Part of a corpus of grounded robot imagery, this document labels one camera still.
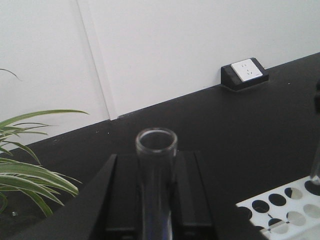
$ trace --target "white outlet plate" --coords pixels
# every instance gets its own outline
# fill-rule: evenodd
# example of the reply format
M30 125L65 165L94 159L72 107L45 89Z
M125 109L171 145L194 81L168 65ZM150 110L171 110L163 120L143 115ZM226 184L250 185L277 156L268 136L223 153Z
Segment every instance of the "white outlet plate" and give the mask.
M242 82L246 82L263 75L251 59L232 63L231 67Z

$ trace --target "glass tube rim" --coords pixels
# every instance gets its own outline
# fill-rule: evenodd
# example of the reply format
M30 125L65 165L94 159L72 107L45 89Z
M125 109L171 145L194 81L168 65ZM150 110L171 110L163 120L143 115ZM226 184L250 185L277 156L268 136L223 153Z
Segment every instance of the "glass tube rim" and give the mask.
M169 146L164 147L164 148L160 148L160 149L149 148L149 147L144 146L141 143L140 140L142 139L142 137L144 137L147 134L156 133L156 132L158 132L158 133L162 132L162 133L166 133L166 134L169 134L170 136L172 136L172 143ZM178 137L175 134L175 132L168 129L168 128L165 128L165 127L145 128L142 131L140 131L135 138L135 145L136 145L137 150L139 149L139 150L141 150L145 153L149 153L149 154L167 153L167 152L171 151L172 149L176 148L177 142L178 142Z

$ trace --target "black countertop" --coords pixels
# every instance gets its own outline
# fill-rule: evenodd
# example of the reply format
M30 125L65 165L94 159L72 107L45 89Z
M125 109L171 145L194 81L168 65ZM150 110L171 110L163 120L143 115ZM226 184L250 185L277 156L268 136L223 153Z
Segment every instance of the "black countertop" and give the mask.
M240 92L213 86L30 147L46 168L82 181L81 192L112 153L135 152L139 131L165 127L177 134L180 151L201 151L209 176L236 204L307 176L319 141L320 53L268 72L268 82Z

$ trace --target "black outlet box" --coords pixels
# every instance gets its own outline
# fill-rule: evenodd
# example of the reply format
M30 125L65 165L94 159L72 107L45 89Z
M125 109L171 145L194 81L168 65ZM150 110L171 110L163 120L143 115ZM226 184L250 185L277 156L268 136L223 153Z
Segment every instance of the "black outlet box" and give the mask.
M231 67L231 64L229 64L221 67L221 84L231 90L239 91L268 81L269 73L263 68L263 66L258 62L256 58L252 57L250 59L262 73L261 76L255 77L247 81L242 81Z

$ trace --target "plant leaf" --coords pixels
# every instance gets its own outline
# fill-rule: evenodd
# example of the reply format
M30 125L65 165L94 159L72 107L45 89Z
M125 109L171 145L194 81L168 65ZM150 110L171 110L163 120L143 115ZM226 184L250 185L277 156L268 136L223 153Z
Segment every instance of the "plant leaf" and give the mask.
M9 158L0 157L0 164L1 163L19 163L19 161L12 160L12 159L9 159Z
M32 177L30 181L35 181L34 183L38 185L47 185L50 187L55 187L70 193L75 196L79 193L78 188L71 182L65 180L63 177L43 168L40 166L35 166L28 163L3 163L0 165L1 172L4 174L21 174L25 176Z
M39 164L40 161L38 159L38 157L36 156L36 154L27 146L21 144L20 142L16 142L16 141L3 141L4 143L8 143L8 144L13 144L16 145L18 148L25 150L28 154L30 154Z
M48 199L55 201L60 205L64 205L56 196L54 196L51 192L43 188L39 184L35 184L32 181L27 179L23 179L16 176L9 176L9 175L0 175L0 185L8 186L8 187L15 187L19 189L29 190L34 193L41 194Z
M6 72L8 72L8 73L11 73L13 76L15 76L18 80L20 80L20 78L16 75L16 74L14 74L12 71L9 71L9 70L7 70L7 69L4 69L4 68L0 68L0 70L1 71L6 71Z
M4 195L1 192L0 192L0 199L2 199L2 206L0 208L0 214L1 214L6 209L6 207L8 205L8 199L7 199L6 195Z
M39 206L39 208L42 210L46 217L51 216L53 214L51 208L37 193L25 189L20 189L20 191L29 196Z
M4 152L4 153L6 153L6 154L8 154L8 155L10 155L10 156L13 156L13 154L12 154L10 151L8 151L7 149L4 149L4 148L1 147L1 146L0 146L0 151Z
M9 124L13 124L17 121L24 120L24 119L29 119L35 116L40 116L40 115L46 115L46 114L59 114L59 113L83 113L87 114L84 111L79 111L79 110L72 110L72 109L55 109L55 110L44 110L44 111L35 111L35 112L30 112L26 114L22 114L19 116L15 116L12 118L9 118L7 120L1 121L0 122L0 128L7 126Z

